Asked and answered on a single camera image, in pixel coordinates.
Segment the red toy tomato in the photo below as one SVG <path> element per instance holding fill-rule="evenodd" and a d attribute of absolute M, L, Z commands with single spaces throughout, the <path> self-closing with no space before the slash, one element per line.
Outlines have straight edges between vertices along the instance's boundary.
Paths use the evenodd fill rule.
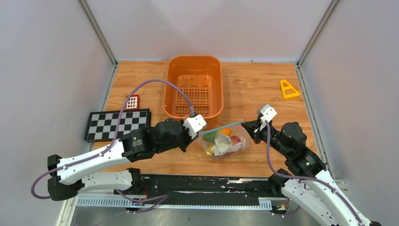
<path fill-rule="evenodd" d="M 231 139 L 232 146 L 242 145 L 242 139 L 239 136 L 231 136 L 230 139 Z"/>

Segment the orange green toy mango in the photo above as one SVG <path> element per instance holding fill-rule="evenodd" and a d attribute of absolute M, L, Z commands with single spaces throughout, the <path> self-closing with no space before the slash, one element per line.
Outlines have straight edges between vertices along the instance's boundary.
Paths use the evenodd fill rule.
<path fill-rule="evenodd" d="M 216 136 L 219 135 L 219 134 L 230 136 L 231 135 L 231 129 L 224 128 L 224 129 L 218 129 L 218 130 L 210 131 L 210 132 L 202 135 L 202 138 L 206 142 L 210 142 L 211 143 L 211 142 L 215 141 Z"/>

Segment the clear zip top bag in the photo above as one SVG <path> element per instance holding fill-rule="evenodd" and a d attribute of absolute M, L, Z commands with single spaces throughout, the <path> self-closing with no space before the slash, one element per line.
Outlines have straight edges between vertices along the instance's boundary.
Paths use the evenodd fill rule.
<path fill-rule="evenodd" d="M 248 149 L 251 137 L 242 127 L 243 122 L 235 122 L 199 134 L 197 143 L 204 153 L 214 161 L 230 157 Z"/>

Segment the white toy mushroom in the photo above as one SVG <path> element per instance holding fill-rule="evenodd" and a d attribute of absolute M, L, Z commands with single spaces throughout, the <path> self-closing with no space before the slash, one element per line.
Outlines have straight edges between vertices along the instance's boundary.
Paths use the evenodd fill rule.
<path fill-rule="evenodd" d="M 222 135 L 219 134 L 215 138 L 215 144 L 218 146 L 220 149 L 225 149 L 225 148 L 230 148 L 232 147 L 231 144 L 231 139 L 227 135 Z"/>
<path fill-rule="evenodd" d="M 239 152 L 242 149 L 242 147 L 232 147 L 232 148 L 225 148 L 225 149 L 215 149 L 214 150 L 214 156 L 222 156 L 226 154 L 231 154 L 231 153 L 236 153 Z"/>

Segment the orange plastic basket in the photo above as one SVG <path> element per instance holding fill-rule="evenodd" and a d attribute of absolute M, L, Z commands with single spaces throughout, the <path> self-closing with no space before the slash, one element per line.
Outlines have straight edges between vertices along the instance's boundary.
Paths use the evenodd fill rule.
<path fill-rule="evenodd" d="M 224 107 L 222 66 L 214 56 L 178 56 L 170 60 L 166 80 L 191 101 L 197 114 L 216 127 Z"/>

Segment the yellow toy banana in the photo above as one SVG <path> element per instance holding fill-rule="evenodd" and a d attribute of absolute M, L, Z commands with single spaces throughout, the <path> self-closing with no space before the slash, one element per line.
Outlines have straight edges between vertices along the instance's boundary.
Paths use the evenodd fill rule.
<path fill-rule="evenodd" d="M 217 145 L 213 144 L 209 146 L 206 150 L 205 153 L 209 156 L 214 156 L 215 155 L 215 150 L 218 148 Z"/>

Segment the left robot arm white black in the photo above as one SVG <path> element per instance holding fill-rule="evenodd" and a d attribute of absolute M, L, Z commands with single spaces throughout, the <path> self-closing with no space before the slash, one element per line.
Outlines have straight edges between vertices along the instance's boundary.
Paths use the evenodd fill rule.
<path fill-rule="evenodd" d="M 121 136 L 117 142 L 92 152 L 70 158 L 59 155 L 48 157 L 48 193 L 53 201 L 75 197 L 78 192 L 95 182 L 84 182 L 83 178 L 102 169 L 145 160 L 174 148 L 186 152 L 193 140 L 207 123 L 197 115 L 194 118 L 177 121 L 166 119 L 154 127 L 135 129 Z"/>

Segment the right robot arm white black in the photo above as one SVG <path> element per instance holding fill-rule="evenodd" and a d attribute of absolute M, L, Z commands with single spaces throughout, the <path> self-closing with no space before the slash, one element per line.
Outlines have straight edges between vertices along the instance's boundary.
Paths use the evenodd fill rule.
<path fill-rule="evenodd" d="M 294 200 L 325 226 L 379 226 L 363 215 L 341 191 L 323 161 L 306 146 L 307 136 L 298 122 L 288 122 L 276 130 L 271 121 L 242 123 L 254 143 L 266 143 L 266 158 L 273 172 L 269 191 Z M 270 160 L 273 148 L 285 158 L 289 171 L 275 170 Z"/>

